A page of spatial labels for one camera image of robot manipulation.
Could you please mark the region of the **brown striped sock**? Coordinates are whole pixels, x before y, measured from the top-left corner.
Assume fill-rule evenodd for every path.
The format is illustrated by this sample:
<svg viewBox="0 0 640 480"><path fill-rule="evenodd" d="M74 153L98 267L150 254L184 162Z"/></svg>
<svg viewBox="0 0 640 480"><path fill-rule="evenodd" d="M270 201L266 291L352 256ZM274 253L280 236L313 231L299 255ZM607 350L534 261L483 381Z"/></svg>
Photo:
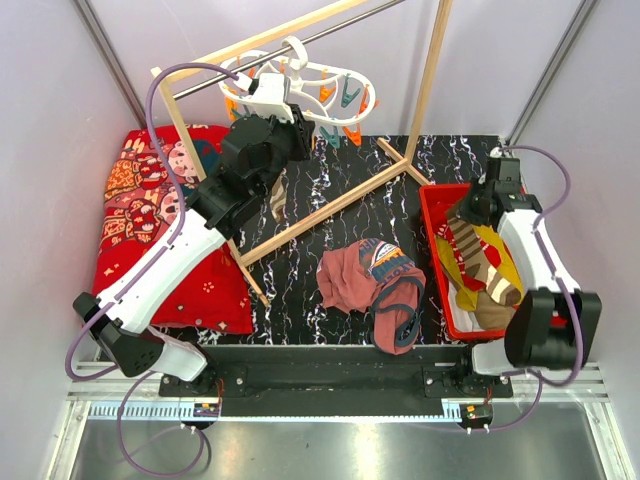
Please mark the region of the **brown striped sock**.
<svg viewBox="0 0 640 480"><path fill-rule="evenodd" d="M448 219L447 241L458 262L465 286L485 291L497 304L513 307L523 297L519 275L502 239L488 226L477 226L453 218Z"/></svg>
<svg viewBox="0 0 640 480"><path fill-rule="evenodd" d="M271 197L269 200L269 207L270 207L271 214L275 222L278 224L283 223L285 218L284 210L286 206L286 195L287 195L286 186L284 185L285 175L286 175L286 172L283 171L277 177L272 187Z"/></svg>

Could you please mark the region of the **white plastic clip hanger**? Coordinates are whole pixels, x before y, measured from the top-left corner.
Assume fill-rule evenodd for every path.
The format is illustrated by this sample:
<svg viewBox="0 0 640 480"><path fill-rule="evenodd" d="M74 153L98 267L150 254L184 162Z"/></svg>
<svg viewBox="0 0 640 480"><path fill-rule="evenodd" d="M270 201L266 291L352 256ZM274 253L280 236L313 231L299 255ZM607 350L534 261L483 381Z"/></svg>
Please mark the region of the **white plastic clip hanger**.
<svg viewBox="0 0 640 480"><path fill-rule="evenodd" d="M263 73L286 75L290 80L287 103L298 104L307 120L330 127L355 127L379 105L372 82L363 74L311 61L301 40L294 36L286 37L282 46L292 46L293 50L240 73L251 78ZM238 67L267 53L249 50L224 61L222 66L227 69ZM228 111L232 114L256 114L245 100L248 93L240 90L234 81L229 79L219 83Z"/></svg>

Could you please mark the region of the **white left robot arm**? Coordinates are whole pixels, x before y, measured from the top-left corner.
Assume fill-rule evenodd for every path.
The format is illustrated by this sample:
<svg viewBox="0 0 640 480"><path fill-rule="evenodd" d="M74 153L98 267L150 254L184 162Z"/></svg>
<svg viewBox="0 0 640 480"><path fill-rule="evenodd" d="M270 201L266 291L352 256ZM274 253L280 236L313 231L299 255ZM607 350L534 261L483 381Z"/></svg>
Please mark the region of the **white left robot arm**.
<svg viewBox="0 0 640 480"><path fill-rule="evenodd" d="M260 211L287 163L309 159L315 124L298 105L284 108L288 119L252 114L234 122L219 162L191 194L178 196L179 216L160 240L109 288L74 300L81 333L125 376L163 372L196 396L214 388L205 354L153 330L151 320L189 273Z"/></svg>

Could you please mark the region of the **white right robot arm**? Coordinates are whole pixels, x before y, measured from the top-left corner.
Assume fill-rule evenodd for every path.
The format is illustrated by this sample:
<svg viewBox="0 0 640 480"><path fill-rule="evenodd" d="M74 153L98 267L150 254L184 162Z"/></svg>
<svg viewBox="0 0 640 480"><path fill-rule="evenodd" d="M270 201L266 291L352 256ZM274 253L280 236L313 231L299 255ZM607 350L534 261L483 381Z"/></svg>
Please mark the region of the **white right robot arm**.
<svg viewBox="0 0 640 480"><path fill-rule="evenodd" d="M444 239L464 286L514 311L504 336L471 349L471 362L454 371L454 384L476 396L490 375L546 371L575 378L586 363L602 302L571 277L546 230L549 211L524 191L520 161L492 153L485 173L445 214Z"/></svg>

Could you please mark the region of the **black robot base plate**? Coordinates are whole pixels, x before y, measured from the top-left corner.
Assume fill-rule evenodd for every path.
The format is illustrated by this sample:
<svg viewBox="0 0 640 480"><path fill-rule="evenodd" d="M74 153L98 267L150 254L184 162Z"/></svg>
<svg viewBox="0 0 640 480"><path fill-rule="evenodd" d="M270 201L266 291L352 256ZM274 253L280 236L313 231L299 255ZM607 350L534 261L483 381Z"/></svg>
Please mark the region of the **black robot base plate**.
<svg viewBox="0 0 640 480"><path fill-rule="evenodd" d="M213 346L199 385L160 381L162 397L222 395L225 419L451 417L443 401L509 399L511 383L481 376L463 346L418 346L400 356L372 346Z"/></svg>

